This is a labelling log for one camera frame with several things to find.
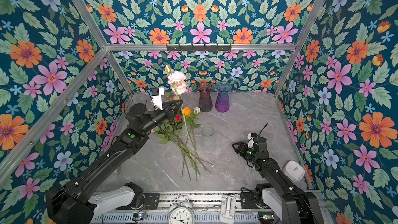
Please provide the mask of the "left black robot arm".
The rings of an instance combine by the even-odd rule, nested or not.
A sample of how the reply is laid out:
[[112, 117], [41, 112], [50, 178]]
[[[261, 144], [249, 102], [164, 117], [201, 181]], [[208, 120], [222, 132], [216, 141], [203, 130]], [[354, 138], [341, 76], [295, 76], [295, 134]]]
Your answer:
[[133, 105], [125, 116], [129, 122], [127, 128], [116, 137], [108, 151], [61, 188], [52, 187], [47, 191], [48, 217], [57, 224], [88, 224], [119, 207], [141, 207], [143, 189], [135, 183], [126, 183], [102, 195], [94, 196], [94, 192], [145, 145], [155, 127], [175, 120], [182, 104], [182, 100], [165, 102], [162, 109], [154, 111], [147, 110], [142, 103]]

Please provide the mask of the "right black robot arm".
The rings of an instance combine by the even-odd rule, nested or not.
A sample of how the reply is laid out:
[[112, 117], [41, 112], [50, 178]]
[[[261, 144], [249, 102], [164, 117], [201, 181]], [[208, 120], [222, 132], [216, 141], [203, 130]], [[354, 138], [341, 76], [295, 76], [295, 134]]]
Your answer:
[[275, 224], [324, 223], [317, 197], [297, 187], [283, 173], [268, 153], [266, 138], [255, 134], [248, 143], [237, 142], [232, 144], [232, 148], [267, 181], [256, 185], [254, 201], [256, 205], [267, 206], [274, 212]]

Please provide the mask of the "clear ribbed glass vase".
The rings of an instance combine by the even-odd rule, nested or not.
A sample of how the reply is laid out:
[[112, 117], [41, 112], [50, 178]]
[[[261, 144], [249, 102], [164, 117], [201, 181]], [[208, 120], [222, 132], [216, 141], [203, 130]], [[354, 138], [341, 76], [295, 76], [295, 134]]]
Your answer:
[[202, 128], [202, 148], [204, 152], [210, 153], [216, 149], [216, 135], [211, 126]]

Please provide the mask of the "pink carnation flower stem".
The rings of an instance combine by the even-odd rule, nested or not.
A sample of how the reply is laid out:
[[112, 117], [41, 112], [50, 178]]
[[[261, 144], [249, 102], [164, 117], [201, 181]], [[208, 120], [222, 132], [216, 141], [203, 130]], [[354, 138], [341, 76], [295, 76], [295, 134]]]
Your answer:
[[[184, 93], [188, 92], [188, 85], [186, 83], [186, 76], [183, 72], [180, 71], [172, 71], [170, 66], [167, 66], [165, 69], [167, 73], [167, 82], [172, 89], [173, 93], [175, 94], [173, 97], [170, 97], [170, 101], [174, 100], [181, 100], [182, 95]], [[194, 162], [194, 149], [193, 149], [193, 144], [192, 144], [192, 132], [191, 132], [191, 114], [193, 112], [193, 108], [191, 108], [191, 114], [189, 116], [185, 116], [182, 113], [182, 109], [185, 106], [182, 105], [182, 107], [179, 109], [178, 114], [182, 116], [182, 122], [184, 124], [184, 130], [182, 131], [182, 139], [184, 141], [188, 140], [188, 147], [190, 150], [190, 162], [189, 164], [192, 166], [193, 173], [195, 174], [195, 179], [197, 180], [199, 175], [196, 173], [196, 166]]]

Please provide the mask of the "red rose flower stem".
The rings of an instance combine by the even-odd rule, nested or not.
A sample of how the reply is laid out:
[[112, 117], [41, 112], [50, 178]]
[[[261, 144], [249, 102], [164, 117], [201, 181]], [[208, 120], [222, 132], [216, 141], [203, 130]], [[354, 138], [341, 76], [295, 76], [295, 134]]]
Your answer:
[[192, 180], [191, 174], [190, 174], [190, 171], [189, 171], [189, 166], [188, 166], [188, 164], [190, 162], [190, 158], [191, 158], [190, 150], [189, 150], [188, 143], [187, 143], [188, 140], [184, 141], [182, 139], [182, 136], [181, 136], [182, 131], [184, 130], [184, 124], [182, 122], [182, 116], [177, 114], [174, 117], [174, 122], [175, 122], [175, 124], [174, 124], [175, 130], [173, 131], [173, 134], [174, 134], [175, 139], [176, 139], [176, 144], [179, 146], [179, 148], [181, 150], [181, 155], [182, 155], [181, 177], [183, 178], [184, 177], [184, 173], [186, 173], [188, 178], [189, 178], [189, 180]]

